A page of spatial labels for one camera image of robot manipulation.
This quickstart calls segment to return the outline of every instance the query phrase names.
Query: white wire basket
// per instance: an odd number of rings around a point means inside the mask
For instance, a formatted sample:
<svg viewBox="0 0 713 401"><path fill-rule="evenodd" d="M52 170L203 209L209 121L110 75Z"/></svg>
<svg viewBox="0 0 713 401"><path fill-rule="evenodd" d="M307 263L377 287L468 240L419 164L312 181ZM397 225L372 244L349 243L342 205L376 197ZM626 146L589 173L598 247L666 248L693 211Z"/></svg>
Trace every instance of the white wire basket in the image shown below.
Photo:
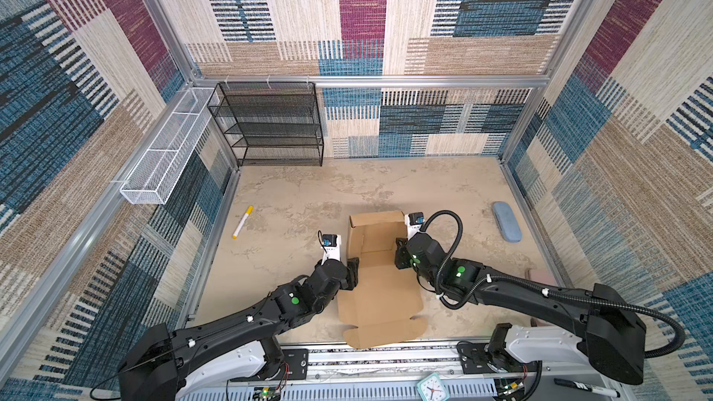
<svg viewBox="0 0 713 401"><path fill-rule="evenodd" d="M121 186L131 204L166 204L210 120L213 88L188 90Z"/></svg>

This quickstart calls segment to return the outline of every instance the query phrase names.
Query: teal clock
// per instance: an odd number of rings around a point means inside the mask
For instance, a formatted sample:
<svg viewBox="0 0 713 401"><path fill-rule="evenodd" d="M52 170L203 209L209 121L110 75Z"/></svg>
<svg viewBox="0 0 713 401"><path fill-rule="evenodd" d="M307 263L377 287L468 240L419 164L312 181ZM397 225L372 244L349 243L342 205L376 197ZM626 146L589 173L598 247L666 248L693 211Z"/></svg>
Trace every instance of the teal clock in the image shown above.
<svg viewBox="0 0 713 401"><path fill-rule="evenodd" d="M443 384L438 373L432 373L416 386L423 401L446 401L450 398L446 385Z"/></svg>

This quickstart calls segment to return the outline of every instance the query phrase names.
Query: cardboard box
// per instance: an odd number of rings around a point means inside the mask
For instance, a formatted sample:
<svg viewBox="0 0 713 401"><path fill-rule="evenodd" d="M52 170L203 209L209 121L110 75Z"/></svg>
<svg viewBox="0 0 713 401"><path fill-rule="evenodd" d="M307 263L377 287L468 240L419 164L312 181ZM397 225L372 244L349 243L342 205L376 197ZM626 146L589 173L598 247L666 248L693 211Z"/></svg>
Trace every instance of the cardboard box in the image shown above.
<svg viewBox="0 0 713 401"><path fill-rule="evenodd" d="M360 213L349 218L347 258L359 257L359 284L336 296L339 320L354 325L344 340L369 348L416 339L426 332L421 289L412 269L394 265L396 238L406 237L401 211Z"/></svg>

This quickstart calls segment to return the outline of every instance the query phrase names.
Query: black mesh shelf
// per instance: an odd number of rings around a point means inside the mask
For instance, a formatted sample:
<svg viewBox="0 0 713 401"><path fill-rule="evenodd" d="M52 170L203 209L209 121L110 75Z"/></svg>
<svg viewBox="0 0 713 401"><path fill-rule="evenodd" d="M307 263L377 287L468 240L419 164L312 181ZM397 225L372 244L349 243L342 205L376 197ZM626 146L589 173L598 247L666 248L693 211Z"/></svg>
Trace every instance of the black mesh shelf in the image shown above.
<svg viewBox="0 0 713 401"><path fill-rule="evenodd" d="M325 139L314 84L223 82L215 93L219 103L208 109L239 165L322 165Z"/></svg>

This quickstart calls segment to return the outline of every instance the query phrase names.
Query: patchwork carpet wall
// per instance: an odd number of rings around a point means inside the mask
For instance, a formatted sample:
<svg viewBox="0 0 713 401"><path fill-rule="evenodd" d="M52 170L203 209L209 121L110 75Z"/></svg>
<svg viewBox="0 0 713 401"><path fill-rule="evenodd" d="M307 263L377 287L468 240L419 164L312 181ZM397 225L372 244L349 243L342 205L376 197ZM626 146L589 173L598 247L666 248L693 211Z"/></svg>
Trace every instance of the patchwork carpet wall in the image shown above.
<svg viewBox="0 0 713 401"><path fill-rule="evenodd" d="M563 69L508 165L567 283L689 332L640 399L713 400L713 0L601 0Z"/></svg>
<svg viewBox="0 0 713 401"><path fill-rule="evenodd" d="M0 0L0 40L2 327L183 79L142 0ZM168 204L123 206L0 399L88 399L144 329L177 320L226 184L218 136Z"/></svg>
<svg viewBox="0 0 713 401"><path fill-rule="evenodd" d="M535 75L575 0L161 0L204 76ZM520 90L324 89L325 156L497 154Z"/></svg>

